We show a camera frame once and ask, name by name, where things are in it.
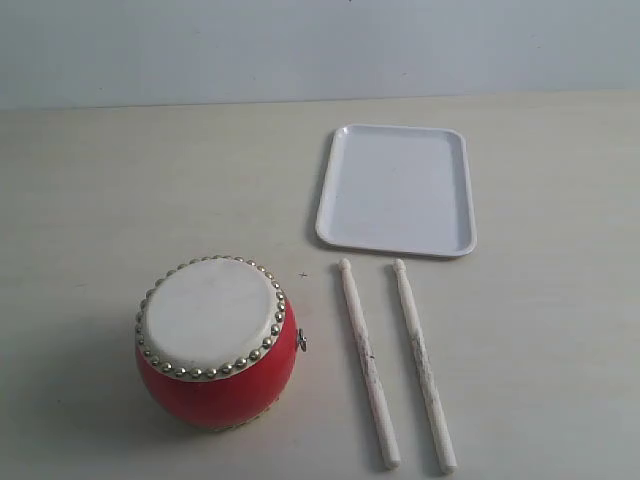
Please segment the white wooden drumstick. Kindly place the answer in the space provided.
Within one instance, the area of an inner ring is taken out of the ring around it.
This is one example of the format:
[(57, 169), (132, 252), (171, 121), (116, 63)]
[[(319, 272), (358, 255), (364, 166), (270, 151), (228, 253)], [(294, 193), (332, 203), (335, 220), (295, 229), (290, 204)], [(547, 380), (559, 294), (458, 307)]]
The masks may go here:
[(419, 311), (408, 278), (405, 262), (401, 259), (395, 259), (392, 268), (396, 275), (397, 289), (404, 312), (406, 329), (425, 410), (429, 419), (438, 464), (441, 472), (444, 475), (449, 475), (458, 468), (458, 462), (427, 351)]
[(341, 273), (343, 291), (376, 428), (381, 456), (385, 467), (388, 470), (394, 470), (399, 467), (401, 456), (384, 388), (377, 371), (375, 355), (370, 344), (369, 332), (355, 277), (348, 259), (341, 259), (338, 262), (338, 268)]

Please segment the small red drum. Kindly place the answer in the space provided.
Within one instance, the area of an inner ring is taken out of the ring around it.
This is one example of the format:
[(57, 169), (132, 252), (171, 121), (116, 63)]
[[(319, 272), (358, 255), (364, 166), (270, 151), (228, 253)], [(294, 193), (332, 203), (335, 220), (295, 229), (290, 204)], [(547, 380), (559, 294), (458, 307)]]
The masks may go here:
[(135, 316), (135, 360), (147, 391), (172, 416), (211, 431), (268, 411), (306, 349), (276, 275), (240, 256), (170, 269)]

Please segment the white plastic tray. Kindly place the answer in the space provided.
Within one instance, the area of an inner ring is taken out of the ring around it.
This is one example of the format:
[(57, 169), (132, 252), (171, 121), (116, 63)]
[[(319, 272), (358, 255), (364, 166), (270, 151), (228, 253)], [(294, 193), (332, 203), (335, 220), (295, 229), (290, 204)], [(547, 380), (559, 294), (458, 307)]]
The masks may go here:
[(332, 247), (458, 258), (477, 245), (464, 137), (350, 124), (335, 130), (315, 231)]

